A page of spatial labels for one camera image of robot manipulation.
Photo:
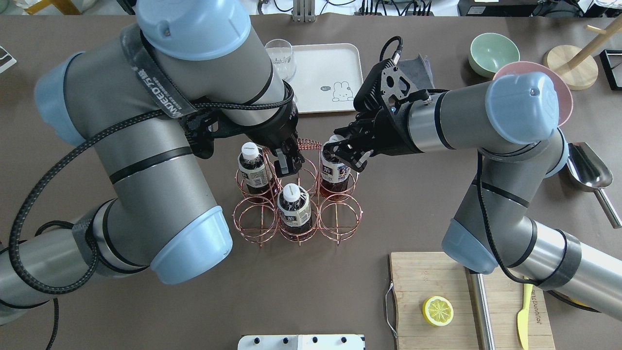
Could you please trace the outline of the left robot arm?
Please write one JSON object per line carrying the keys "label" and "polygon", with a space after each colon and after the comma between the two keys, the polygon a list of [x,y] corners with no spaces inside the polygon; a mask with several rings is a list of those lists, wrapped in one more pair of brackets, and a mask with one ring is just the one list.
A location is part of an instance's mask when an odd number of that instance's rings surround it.
{"label": "left robot arm", "polygon": [[[24,195],[1,205],[14,218],[1,244],[1,325],[100,280],[151,269],[179,284],[232,249],[222,208],[196,159],[218,138],[246,135],[275,157],[278,177],[296,174],[293,87],[276,68],[239,0],[138,0],[135,22],[116,38],[70,55],[34,87],[37,111],[72,150],[27,189],[18,173],[42,150],[34,137],[1,142],[1,186]],[[51,180],[93,148],[116,197],[73,221],[48,221],[22,239],[25,219]]]}

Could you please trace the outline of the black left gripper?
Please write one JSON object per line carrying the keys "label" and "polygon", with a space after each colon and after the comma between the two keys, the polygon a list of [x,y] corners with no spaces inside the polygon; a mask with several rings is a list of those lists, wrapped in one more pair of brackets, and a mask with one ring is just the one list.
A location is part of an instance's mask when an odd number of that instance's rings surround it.
{"label": "black left gripper", "polygon": [[305,159],[298,148],[298,112],[294,106],[294,90],[284,83],[285,95],[282,101],[268,104],[243,104],[244,110],[259,111],[276,108],[277,111],[265,122],[245,126],[243,133],[253,142],[267,146],[276,156],[274,170],[277,177],[296,175]]}

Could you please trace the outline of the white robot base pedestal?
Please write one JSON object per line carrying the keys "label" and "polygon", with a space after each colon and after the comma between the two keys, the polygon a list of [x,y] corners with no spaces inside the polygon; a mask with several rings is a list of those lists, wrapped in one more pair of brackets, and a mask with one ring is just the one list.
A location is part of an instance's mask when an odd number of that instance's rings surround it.
{"label": "white robot base pedestal", "polygon": [[365,350],[360,334],[278,334],[247,335],[238,341],[238,350]]}

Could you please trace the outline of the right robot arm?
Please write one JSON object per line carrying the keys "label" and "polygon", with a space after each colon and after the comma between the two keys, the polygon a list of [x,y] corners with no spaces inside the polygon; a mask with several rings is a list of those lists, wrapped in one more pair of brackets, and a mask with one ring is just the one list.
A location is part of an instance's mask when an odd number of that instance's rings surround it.
{"label": "right robot arm", "polygon": [[355,109],[328,152],[356,172],[379,154],[476,149],[476,175],[442,241],[454,261],[482,274],[500,267],[621,318],[621,261],[527,216],[541,182],[569,157],[550,77],[505,75],[437,93],[390,69],[366,79]]}

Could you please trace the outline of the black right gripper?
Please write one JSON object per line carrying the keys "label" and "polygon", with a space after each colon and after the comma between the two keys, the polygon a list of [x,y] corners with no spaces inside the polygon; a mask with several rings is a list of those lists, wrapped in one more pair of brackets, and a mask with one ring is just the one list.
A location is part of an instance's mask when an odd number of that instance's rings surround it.
{"label": "black right gripper", "polygon": [[411,155],[410,141],[398,132],[385,109],[357,109],[355,121],[333,130],[330,151],[343,164],[361,173],[370,157]]}

